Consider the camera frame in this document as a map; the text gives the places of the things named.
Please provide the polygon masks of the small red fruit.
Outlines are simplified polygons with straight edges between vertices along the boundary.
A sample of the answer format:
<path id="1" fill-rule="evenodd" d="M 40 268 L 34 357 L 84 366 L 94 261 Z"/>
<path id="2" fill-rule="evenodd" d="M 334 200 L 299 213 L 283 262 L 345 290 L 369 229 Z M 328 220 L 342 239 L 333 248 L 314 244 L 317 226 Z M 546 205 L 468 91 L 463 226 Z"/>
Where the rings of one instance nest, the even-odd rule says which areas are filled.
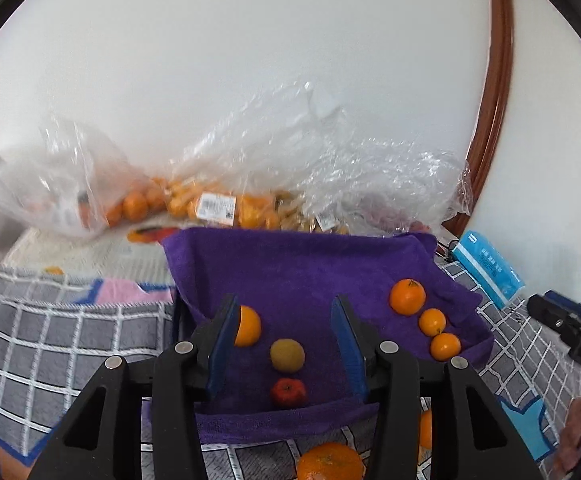
<path id="1" fill-rule="evenodd" d="M 307 388 L 300 379 L 281 378 L 271 388 L 271 399 L 281 408 L 301 408 L 307 403 Z"/>

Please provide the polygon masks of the clear bag of oranges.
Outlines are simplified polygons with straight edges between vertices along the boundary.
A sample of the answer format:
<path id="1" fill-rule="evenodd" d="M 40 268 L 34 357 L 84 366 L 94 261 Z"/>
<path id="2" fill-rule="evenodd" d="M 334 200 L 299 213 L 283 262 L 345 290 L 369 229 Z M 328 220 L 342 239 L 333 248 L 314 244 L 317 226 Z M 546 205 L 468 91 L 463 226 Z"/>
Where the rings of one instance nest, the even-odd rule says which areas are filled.
<path id="1" fill-rule="evenodd" d="M 50 116 L 42 142 L 0 154 L 0 214 L 24 226 L 88 240 L 166 206 L 160 183 L 106 134 Z"/>

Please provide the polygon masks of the grey checkered tablecloth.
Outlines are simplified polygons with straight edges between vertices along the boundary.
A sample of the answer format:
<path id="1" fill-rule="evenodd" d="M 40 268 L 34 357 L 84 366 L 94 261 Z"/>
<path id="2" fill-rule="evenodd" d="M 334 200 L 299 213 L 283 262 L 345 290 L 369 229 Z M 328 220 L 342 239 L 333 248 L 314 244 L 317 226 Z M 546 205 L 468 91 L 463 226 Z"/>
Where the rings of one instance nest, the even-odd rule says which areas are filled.
<path id="1" fill-rule="evenodd" d="M 581 396 L 581 370 L 523 304 L 499 310 L 455 263 L 435 261 L 453 281 L 481 296 L 491 356 L 479 373 L 518 425 L 541 471 L 553 469 L 557 436 Z M 104 359 L 156 356 L 184 327 L 174 311 L 174 281 L 84 280 L 0 268 L 0 456 L 22 476 L 59 419 Z M 213 479 L 291 479 L 299 458 L 338 442 L 367 457 L 375 415 L 324 434 L 255 443 L 205 443 Z"/>

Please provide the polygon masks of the purple towel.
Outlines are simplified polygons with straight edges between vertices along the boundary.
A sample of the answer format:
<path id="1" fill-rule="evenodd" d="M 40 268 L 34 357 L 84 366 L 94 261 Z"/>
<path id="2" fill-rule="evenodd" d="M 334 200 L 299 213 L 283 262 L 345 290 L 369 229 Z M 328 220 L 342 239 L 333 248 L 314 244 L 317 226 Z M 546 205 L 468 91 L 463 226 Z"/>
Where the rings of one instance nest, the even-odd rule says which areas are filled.
<path id="1" fill-rule="evenodd" d="M 428 338 L 417 319 L 394 312 L 392 286 L 412 278 L 424 286 L 427 306 L 441 310 L 461 341 L 461 353 L 483 367 L 494 337 L 479 315 L 481 296 L 450 278 L 435 264 L 435 239 L 429 234 L 364 237 L 283 231 L 189 228 L 162 243 L 176 290 L 185 304 L 184 326 L 216 315 L 222 300 L 235 296 L 261 318 L 260 339 L 231 351 L 219 393 L 197 411 L 205 443 L 255 443 L 324 434 L 376 414 L 350 390 L 330 307 L 349 299 L 356 315 L 380 336 L 413 356 L 429 354 Z M 280 410 L 270 391 L 277 371 L 270 361 L 277 339 L 304 348 L 299 378 L 307 404 Z"/>

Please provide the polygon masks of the large orange with stem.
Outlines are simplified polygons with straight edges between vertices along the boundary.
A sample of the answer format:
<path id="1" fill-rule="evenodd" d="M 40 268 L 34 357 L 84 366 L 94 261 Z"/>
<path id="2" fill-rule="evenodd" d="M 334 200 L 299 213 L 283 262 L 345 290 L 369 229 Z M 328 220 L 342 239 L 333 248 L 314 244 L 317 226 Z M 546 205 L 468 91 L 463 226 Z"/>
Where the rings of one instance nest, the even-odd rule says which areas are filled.
<path id="1" fill-rule="evenodd" d="M 364 472 L 361 456 L 338 442 L 316 445 L 297 465 L 298 480 L 362 480 Z"/>

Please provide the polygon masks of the blue tissue pack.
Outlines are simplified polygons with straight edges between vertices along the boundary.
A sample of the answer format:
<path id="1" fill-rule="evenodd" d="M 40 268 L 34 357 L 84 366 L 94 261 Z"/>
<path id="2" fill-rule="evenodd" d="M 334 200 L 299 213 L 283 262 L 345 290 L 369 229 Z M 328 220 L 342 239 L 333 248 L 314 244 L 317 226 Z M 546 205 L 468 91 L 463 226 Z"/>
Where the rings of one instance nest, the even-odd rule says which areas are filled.
<path id="1" fill-rule="evenodd" d="M 451 252 L 499 310 L 510 306 L 525 288 L 515 269 L 476 231 L 466 231 Z"/>

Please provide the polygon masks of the yellow-green small fruit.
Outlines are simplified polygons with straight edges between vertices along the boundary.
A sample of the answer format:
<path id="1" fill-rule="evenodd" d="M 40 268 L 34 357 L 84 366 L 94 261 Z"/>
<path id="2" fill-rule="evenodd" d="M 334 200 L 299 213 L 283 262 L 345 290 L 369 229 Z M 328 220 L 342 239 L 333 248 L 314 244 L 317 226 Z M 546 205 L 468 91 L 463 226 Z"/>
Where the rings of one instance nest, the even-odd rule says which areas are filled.
<path id="1" fill-rule="evenodd" d="M 295 339 L 277 339 L 270 348 L 270 359 L 277 372 L 293 374 L 304 366 L 305 353 Z"/>

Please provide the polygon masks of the small mandarin orange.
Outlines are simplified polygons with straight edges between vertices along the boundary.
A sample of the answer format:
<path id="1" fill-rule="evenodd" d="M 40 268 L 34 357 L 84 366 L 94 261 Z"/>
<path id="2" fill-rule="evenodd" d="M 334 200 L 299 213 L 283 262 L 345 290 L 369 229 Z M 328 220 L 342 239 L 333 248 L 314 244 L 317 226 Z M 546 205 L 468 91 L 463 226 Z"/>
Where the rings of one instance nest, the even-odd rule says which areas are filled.
<path id="1" fill-rule="evenodd" d="M 424 307 L 426 299 L 424 286 L 412 278 L 405 278 L 392 286 L 389 306 L 397 314 L 411 316 Z"/>

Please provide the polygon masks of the brown wooden door frame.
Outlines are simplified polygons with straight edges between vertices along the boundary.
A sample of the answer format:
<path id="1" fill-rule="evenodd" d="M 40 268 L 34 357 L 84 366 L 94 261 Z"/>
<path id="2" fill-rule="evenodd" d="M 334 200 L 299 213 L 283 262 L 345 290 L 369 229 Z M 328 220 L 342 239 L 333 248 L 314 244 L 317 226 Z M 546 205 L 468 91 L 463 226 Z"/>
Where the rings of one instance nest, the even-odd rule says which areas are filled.
<path id="1" fill-rule="evenodd" d="M 487 73 L 467 162 L 477 203 L 492 166 L 507 109 L 514 64 L 513 0 L 490 0 L 491 30 Z"/>

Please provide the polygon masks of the clear plastic bag centre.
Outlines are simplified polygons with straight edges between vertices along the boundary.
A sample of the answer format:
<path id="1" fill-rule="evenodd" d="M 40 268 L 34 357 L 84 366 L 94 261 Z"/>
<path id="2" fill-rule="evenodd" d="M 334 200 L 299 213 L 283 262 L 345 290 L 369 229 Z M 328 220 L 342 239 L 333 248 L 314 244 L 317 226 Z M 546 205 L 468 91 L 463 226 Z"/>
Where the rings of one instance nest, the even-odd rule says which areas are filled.
<path id="1" fill-rule="evenodd" d="M 299 79 L 256 94 L 186 145 L 172 176 L 210 193 L 314 200 L 350 138 L 342 105 L 320 84 Z"/>

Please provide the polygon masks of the clear bag red fruit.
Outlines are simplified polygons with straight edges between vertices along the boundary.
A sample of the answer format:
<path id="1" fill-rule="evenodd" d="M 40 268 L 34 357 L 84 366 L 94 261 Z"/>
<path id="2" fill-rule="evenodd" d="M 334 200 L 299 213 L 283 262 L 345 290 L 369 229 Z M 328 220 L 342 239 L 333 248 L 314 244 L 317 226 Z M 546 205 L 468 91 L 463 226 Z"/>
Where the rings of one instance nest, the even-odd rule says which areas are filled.
<path id="1" fill-rule="evenodd" d="M 384 236 L 441 224 L 473 210 L 466 160 L 414 142 L 331 141 L 301 183 L 303 212 Z"/>

